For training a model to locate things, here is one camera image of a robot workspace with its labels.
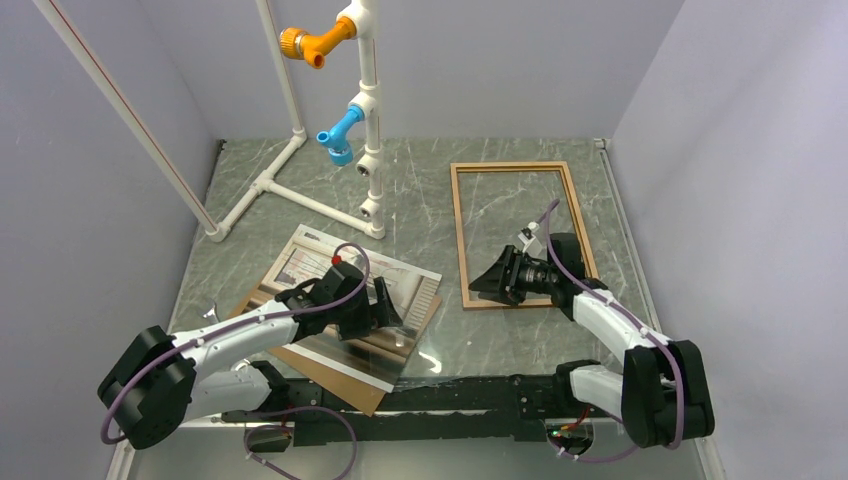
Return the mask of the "clear acrylic sheet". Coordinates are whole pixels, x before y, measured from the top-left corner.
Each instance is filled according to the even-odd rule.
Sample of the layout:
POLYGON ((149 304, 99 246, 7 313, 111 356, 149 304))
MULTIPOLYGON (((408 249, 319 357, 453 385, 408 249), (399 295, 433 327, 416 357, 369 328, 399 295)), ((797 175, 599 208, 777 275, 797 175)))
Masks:
POLYGON ((390 392, 403 379, 430 384, 449 378, 549 374, 572 360, 601 360, 600 341, 541 298, 520 307, 465 309, 448 294, 438 308, 415 306, 401 328, 341 341, 334 327, 274 356, 313 380, 334 374, 390 392))

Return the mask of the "glossy room photo print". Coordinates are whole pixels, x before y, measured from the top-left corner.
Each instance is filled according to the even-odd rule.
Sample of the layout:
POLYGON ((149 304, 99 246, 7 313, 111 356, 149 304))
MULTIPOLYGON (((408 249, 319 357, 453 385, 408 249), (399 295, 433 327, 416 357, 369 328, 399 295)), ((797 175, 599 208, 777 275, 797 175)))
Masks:
POLYGON ((425 280, 438 283, 442 276, 438 273, 413 266, 403 261, 368 250, 365 255, 351 247, 339 249, 343 241, 311 227, 301 225, 287 242, 282 252, 260 283, 260 290, 273 297, 281 291, 302 288, 306 295, 294 299, 297 308, 316 304, 314 295, 309 294, 311 286, 307 283, 321 280, 336 262, 347 262, 364 271, 370 265, 367 291, 371 302, 376 300, 373 279, 382 276, 388 286, 410 287, 417 292, 425 280))

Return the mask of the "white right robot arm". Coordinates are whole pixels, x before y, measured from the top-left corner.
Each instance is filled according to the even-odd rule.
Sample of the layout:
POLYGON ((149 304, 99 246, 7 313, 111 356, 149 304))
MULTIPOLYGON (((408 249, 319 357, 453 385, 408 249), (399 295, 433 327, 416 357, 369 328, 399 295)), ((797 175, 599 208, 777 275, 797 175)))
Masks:
POLYGON ((585 406, 599 408, 620 420, 640 448, 710 436, 715 418, 700 349, 648 327, 589 277, 575 234, 554 233, 550 241, 545 259, 505 246, 468 288, 514 307, 530 293, 544 295, 621 363, 621 372, 594 360, 558 365, 550 391, 555 409, 574 415, 585 406))

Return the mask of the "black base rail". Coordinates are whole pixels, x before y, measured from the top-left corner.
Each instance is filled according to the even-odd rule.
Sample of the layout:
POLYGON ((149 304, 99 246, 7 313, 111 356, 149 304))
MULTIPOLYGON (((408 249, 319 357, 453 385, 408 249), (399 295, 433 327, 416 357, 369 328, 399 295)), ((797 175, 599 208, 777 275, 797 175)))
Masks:
POLYGON ((351 438, 544 442, 548 437, 586 447, 593 437, 592 421, 605 415, 597 407, 565 400, 559 386, 551 375, 475 376, 437 383, 405 378, 400 390, 384 395, 368 414, 311 380, 292 379, 269 405, 254 412, 225 412, 221 420, 227 426, 285 427, 294 447, 351 438))

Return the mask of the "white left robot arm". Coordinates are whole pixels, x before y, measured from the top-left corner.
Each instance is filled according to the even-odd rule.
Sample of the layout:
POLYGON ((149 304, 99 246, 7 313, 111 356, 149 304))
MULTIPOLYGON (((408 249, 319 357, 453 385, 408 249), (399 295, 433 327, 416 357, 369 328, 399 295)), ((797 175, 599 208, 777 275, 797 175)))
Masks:
POLYGON ((264 420, 279 417, 290 403, 283 375, 267 361, 240 369, 235 363, 330 325, 343 340, 401 326, 385 280, 372 281, 376 298, 371 300, 365 278, 365 272, 337 259, 323 277, 283 290, 230 320, 172 335, 159 326, 143 330, 97 389, 107 409, 102 441, 127 440, 146 449, 200 417, 233 411, 264 420))

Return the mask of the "orange pipe nozzle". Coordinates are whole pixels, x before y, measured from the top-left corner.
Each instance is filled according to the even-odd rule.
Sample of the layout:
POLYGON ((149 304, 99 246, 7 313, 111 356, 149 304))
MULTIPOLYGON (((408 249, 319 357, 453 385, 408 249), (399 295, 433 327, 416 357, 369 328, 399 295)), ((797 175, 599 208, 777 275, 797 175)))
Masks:
POLYGON ((342 16, 334 26, 321 35, 289 27, 279 36, 279 47, 284 57, 303 60, 313 69, 322 69, 326 57, 343 41, 353 39, 357 27, 352 19, 342 16))

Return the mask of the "wooden picture frame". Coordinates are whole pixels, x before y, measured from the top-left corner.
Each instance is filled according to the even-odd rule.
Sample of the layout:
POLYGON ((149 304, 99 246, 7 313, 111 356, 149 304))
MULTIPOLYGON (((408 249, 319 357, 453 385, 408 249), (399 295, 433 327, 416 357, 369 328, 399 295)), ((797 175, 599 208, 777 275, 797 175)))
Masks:
POLYGON ((562 187, 567 198, 574 230, 580 241, 582 259, 588 274, 593 277, 599 276, 599 271, 590 244, 586 224, 582 215, 579 197, 569 166, 563 161, 535 161, 535 162, 481 162, 481 163, 451 163, 450 180, 452 188, 452 201, 454 209, 454 220, 457 239, 457 253, 459 264, 460 292, 462 307, 464 310, 488 310, 502 309, 505 305, 489 300, 475 300, 471 298, 468 288, 470 283, 466 255, 466 243, 464 238, 464 222, 462 218, 460 174, 488 174, 488 173, 521 173, 521 172, 555 172, 559 175, 562 187))

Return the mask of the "blue pipe nozzle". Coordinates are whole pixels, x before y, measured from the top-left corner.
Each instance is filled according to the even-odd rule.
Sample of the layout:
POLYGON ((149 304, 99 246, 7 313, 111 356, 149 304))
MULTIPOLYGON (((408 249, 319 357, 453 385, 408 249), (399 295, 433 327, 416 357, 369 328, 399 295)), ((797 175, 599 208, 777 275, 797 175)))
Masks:
POLYGON ((352 162, 353 152, 347 135, 356 123, 364 120, 364 111, 357 105, 351 105, 333 127, 316 134, 316 141, 328 151, 334 165, 343 167, 352 162))

